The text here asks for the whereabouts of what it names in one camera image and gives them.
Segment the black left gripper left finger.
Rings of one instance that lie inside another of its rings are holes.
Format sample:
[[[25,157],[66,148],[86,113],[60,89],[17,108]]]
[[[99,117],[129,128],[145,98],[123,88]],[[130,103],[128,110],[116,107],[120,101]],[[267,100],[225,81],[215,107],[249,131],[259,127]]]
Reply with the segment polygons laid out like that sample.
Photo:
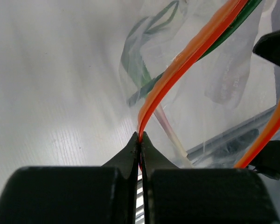
[[[138,135],[108,162],[94,166],[26,166],[0,195],[0,224],[133,224]]]

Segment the aluminium mounting rail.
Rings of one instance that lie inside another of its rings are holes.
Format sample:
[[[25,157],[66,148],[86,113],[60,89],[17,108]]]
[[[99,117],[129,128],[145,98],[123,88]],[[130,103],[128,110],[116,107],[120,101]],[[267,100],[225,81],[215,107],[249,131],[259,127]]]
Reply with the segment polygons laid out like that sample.
[[[250,148],[276,106],[189,149],[187,158],[195,168],[232,168]]]

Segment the clear orange-zipper zip bag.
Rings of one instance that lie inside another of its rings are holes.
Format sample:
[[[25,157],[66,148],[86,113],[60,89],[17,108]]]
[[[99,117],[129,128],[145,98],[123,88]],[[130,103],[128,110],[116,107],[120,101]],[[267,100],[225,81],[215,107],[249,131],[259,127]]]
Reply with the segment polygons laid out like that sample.
[[[134,116],[223,0],[139,0],[119,75]],[[280,30],[280,0],[250,0],[156,107],[146,132],[182,168],[232,168],[280,101],[280,66],[253,53]]]

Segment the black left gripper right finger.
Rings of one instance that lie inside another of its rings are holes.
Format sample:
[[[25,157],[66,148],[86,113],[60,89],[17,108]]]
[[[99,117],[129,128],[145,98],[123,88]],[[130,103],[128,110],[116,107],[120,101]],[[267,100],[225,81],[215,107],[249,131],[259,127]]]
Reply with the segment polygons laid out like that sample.
[[[147,224],[279,224],[261,180],[248,169],[174,165],[146,133],[140,143]]]

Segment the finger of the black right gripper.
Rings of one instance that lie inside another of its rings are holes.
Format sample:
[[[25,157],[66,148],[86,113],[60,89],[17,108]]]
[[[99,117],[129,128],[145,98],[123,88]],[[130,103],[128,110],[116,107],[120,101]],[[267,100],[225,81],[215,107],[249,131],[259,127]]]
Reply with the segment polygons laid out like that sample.
[[[254,170],[264,176],[280,179],[280,140],[269,141],[265,147],[249,163]]]
[[[280,67],[280,30],[263,35],[252,52]]]

